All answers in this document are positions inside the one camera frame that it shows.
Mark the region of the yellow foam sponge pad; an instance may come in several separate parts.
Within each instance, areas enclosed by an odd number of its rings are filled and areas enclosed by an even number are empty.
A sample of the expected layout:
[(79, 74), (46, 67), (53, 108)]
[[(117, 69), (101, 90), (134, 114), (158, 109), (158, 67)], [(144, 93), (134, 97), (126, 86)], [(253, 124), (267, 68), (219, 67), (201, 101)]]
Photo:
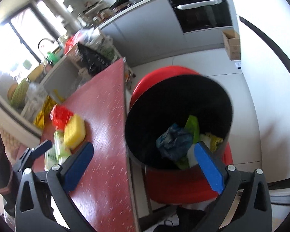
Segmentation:
[(210, 149), (211, 152), (215, 152), (218, 149), (218, 147), (222, 144), (222, 142), (223, 142), (222, 138), (212, 135), (210, 133), (207, 133), (204, 136), (204, 143), (207, 145), (207, 147)]

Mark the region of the white green milk carton bottle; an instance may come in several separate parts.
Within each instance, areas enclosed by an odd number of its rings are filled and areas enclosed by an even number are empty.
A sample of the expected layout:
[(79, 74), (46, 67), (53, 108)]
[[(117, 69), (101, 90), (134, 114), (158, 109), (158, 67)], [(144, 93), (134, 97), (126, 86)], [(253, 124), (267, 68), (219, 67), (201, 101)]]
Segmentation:
[(48, 171), (53, 165), (57, 164), (55, 148), (52, 147), (44, 154), (44, 170)]

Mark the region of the black built-in oven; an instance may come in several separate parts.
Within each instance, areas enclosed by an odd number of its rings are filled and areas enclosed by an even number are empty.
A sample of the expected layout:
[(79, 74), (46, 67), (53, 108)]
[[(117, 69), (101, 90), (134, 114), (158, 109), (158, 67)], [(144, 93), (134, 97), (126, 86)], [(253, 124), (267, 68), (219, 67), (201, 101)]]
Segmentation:
[(169, 0), (184, 33), (232, 26), (227, 0)]

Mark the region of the pink red wrapper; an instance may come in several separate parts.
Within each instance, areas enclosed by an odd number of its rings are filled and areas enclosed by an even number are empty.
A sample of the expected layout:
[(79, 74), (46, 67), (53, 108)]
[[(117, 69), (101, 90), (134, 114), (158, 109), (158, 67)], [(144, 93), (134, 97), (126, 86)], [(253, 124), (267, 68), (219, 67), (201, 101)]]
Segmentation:
[(55, 129), (63, 131), (73, 114), (74, 113), (68, 110), (66, 107), (56, 104), (52, 108), (49, 117)]

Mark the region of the clear plastic bag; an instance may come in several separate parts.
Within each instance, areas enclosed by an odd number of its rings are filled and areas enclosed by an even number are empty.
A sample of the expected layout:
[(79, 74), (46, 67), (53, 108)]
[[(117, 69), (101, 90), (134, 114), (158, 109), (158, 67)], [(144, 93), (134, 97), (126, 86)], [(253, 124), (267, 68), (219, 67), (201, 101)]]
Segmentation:
[(42, 85), (30, 83), (26, 92), (25, 106), (21, 116), (32, 123), (38, 112), (42, 109), (47, 96), (48, 93)]

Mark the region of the green snack bag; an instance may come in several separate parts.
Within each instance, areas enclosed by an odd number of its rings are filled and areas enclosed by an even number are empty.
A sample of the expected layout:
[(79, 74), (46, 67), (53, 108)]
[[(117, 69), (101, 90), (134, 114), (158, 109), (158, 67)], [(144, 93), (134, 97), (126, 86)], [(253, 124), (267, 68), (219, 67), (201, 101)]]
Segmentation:
[[(200, 129), (199, 129), (199, 122), (197, 120), (197, 118), (193, 115), (190, 115), (184, 129), (186, 131), (188, 131), (189, 134), (192, 135), (193, 137), (193, 143), (192, 144), (197, 144), (200, 140)], [(182, 157), (178, 162), (177, 162), (177, 166), (181, 169), (181, 170), (185, 170), (189, 168), (188, 165), (188, 159), (187, 156), (185, 155), (184, 157)]]

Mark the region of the white blue bandage box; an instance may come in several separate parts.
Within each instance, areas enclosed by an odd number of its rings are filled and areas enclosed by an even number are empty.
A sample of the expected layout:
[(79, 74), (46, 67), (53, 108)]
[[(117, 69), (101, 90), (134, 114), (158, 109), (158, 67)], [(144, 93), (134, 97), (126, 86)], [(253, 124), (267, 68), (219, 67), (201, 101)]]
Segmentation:
[[(202, 141), (208, 148), (211, 148), (211, 138), (206, 135), (200, 135), (200, 141)], [(196, 144), (193, 144), (190, 149), (187, 152), (187, 159), (188, 159), (188, 164), (189, 168), (192, 168), (196, 165), (198, 165), (197, 159), (194, 155), (194, 147)]]

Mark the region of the cardboard box on floor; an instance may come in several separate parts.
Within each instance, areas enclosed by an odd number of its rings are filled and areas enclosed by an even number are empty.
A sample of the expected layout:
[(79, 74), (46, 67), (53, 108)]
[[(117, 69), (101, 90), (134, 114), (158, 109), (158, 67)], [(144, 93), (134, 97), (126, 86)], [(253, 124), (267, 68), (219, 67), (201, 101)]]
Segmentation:
[(222, 37), (224, 41), (225, 50), (231, 61), (238, 61), (241, 59), (241, 41), (239, 34), (233, 30), (223, 30)]

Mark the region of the green white tea carton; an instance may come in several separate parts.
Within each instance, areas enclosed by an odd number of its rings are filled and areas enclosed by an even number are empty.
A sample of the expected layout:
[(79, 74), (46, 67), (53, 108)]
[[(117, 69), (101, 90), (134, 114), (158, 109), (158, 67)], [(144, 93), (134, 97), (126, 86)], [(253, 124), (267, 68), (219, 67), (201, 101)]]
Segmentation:
[(72, 155), (70, 149), (64, 145), (64, 131), (54, 132), (54, 147), (58, 164), (62, 165)]

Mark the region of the gold foil bag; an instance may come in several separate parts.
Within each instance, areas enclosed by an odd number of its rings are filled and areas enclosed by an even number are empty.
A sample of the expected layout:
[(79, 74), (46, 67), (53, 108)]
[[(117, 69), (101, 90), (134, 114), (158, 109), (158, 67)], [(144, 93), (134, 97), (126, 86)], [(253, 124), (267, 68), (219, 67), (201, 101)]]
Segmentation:
[(45, 121), (49, 118), (50, 112), (56, 104), (62, 104), (63, 101), (55, 101), (51, 96), (47, 96), (42, 104), (42, 107), (38, 110), (37, 115), (34, 118), (33, 124), (40, 130), (45, 127)]

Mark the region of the white refrigerator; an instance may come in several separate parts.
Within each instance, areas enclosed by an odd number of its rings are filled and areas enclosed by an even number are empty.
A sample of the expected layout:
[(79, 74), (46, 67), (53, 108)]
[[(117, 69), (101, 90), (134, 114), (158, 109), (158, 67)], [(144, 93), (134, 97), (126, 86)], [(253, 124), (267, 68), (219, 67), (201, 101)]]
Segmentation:
[[(286, 0), (233, 0), (236, 14), (273, 40), (290, 59)], [(255, 106), (262, 169), (269, 182), (290, 178), (290, 73), (271, 48), (239, 22), (241, 69)]]

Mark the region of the black trash bin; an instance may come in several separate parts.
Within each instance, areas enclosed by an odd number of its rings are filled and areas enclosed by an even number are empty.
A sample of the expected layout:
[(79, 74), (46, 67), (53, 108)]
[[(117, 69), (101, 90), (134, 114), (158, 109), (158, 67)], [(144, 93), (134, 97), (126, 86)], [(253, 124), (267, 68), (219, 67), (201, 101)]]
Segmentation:
[(169, 127), (183, 128), (195, 116), (201, 134), (223, 139), (214, 152), (222, 157), (233, 120), (231, 100), (215, 81), (201, 75), (179, 75), (163, 80), (146, 90), (133, 104), (125, 123), (129, 156), (153, 170), (178, 171), (155, 142)]

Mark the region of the blue wrapper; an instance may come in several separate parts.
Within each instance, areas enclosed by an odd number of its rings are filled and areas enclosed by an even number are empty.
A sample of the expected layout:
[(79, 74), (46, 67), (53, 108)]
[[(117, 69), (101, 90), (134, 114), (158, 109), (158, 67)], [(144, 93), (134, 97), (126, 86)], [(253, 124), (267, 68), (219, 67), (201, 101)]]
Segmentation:
[(184, 128), (173, 124), (157, 138), (155, 144), (164, 157), (172, 161), (178, 161), (186, 156), (191, 145), (193, 145), (193, 136)]

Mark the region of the black plastic bag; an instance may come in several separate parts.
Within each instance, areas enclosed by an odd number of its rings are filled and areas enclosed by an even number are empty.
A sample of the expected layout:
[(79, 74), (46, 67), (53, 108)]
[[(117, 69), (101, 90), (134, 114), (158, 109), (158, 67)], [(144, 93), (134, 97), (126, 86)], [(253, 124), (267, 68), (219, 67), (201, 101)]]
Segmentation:
[(94, 77), (111, 65), (111, 61), (97, 51), (77, 43), (81, 61), (85, 64), (89, 75)]

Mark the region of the black kitchen faucet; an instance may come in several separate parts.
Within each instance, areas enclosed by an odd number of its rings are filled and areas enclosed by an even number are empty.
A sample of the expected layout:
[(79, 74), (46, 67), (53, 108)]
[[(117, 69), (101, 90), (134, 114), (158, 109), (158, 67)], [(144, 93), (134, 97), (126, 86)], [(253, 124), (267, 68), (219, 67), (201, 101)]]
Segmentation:
[(44, 59), (47, 58), (48, 52), (53, 51), (55, 41), (48, 39), (48, 38), (43, 38), (38, 42), (38, 50), (44, 57)]

